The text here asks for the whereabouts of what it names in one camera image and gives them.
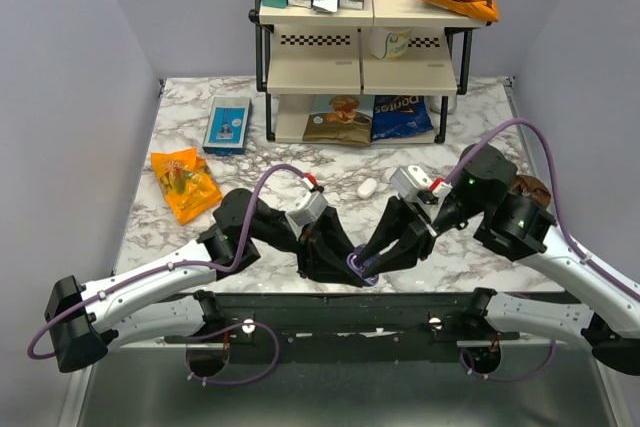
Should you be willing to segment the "lavender earbud charging case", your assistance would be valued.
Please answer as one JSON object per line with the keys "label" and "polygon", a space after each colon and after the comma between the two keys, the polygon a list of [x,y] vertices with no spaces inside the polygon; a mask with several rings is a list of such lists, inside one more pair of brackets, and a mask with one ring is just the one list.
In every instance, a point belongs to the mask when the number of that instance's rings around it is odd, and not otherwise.
{"label": "lavender earbud charging case", "polygon": [[380,257],[379,253],[374,254],[369,259],[363,261],[361,264],[356,263],[356,259],[360,256],[362,250],[364,249],[364,245],[360,244],[354,248],[354,250],[347,256],[346,263],[347,266],[360,278],[364,281],[367,287],[375,286],[379,281],[379,276],[365,276],[365,271],[374,264],[378,258]]}

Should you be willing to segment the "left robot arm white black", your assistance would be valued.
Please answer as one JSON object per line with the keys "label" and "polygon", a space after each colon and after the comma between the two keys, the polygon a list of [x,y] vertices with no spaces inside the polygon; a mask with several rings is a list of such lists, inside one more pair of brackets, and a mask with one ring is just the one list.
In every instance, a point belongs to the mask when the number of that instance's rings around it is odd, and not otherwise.
{"label": "left robot arm white black", "polygon": [[285,212],[255,191],[234,189],[214,211],[214,223],[170,255],[109,278],[58,280],[44,318],[57,367],[71,373],[110,350],[152,337],[214,340],[222,327],[213,296],[198,287],[236,275],[257,262],[257,241],[297,258],[297,272],[318,283],[368,287],[353,264],[356,247],[335,208],[312,188]]}

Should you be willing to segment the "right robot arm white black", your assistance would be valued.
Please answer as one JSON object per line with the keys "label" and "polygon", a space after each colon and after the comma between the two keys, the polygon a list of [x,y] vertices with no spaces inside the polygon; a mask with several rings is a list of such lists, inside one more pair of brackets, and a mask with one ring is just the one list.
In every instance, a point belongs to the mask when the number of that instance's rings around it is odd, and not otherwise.
{"label": "right robot arm white black", "polygon": [[558,220],[530,197],[512,191],[517,168],[487,145],[460,163],[453,181],[432,179],[420,167],[397,169],[389,199],[372,237],[349,254],[347,266],[367,283],[380,273],[414,267],[438,237],[482,218],[474,237],[490,252],[530,267],[562,286],[573,304],[526,299],[477,288],[455,321],[463,338],[527,333],[574,342],[618,372],[639,373],[639,287],[611,266],[597,267]]}

